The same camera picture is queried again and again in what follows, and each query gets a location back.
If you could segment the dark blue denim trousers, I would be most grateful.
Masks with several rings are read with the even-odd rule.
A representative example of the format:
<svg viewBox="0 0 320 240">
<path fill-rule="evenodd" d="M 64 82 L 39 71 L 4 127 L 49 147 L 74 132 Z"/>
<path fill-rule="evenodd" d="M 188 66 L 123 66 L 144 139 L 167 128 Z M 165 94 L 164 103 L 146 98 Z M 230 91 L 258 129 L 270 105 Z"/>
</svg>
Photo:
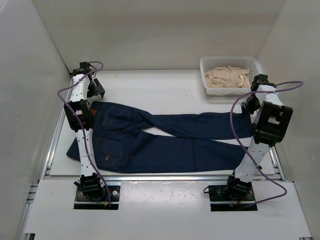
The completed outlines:
<svg viewBox="0 0 320 240">
<path fill-rule="evenodd" d="M 251 136 L 242 113 L 153 115 L 113 102 L 95 101 L 93 151 L 99 169 L 125 174 L 198 173 L 235 169 L 245 153 L 229 144 Z"/>
</svg>

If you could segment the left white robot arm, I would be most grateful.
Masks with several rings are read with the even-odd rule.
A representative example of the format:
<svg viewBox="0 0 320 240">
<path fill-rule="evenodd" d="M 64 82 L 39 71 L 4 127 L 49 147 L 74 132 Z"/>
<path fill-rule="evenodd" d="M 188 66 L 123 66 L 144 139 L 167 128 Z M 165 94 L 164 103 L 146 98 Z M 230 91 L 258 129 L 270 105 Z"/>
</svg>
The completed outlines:
<svg viewBox="0 0 320 240">
<path fill-rule="evenodd" d="M 70 98 L 64 102 L 64 111 L 71 130 L 74 131 L 80 161 L 80 179 L 74 184 L 77 189 L 94 201 L 107 201 L 108 188 L 95 162 L 93 149 L 94 115 L 90 110 L 89 98 L 103 97 L 105 91 L 94 76 L 101 68 L 93 64 L 99 61 L 85 61 L 71 74 Z"/>
</svg>

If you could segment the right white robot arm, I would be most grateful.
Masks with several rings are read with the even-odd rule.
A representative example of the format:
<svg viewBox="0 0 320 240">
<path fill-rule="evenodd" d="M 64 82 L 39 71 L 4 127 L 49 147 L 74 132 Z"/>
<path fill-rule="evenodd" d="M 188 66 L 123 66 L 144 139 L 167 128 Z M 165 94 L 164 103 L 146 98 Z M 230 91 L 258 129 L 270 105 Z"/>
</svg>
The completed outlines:
<svg viewBox="0 0 320 240">
<path fill-rule="evenodd" d="M 293 115 L 293 108 L 281 102 L 276 84 L 269 82 L 267 75 L 255 76 L 250 90 L 249 97 L 241 103 L 241 111 L 243 114 L 256 113 L 256 116 L 252 123 L 250 145 L 224 188 L 230 200 L 241 199 L 249 193 L 262 159 L 284 139 Z"/>
</svg>

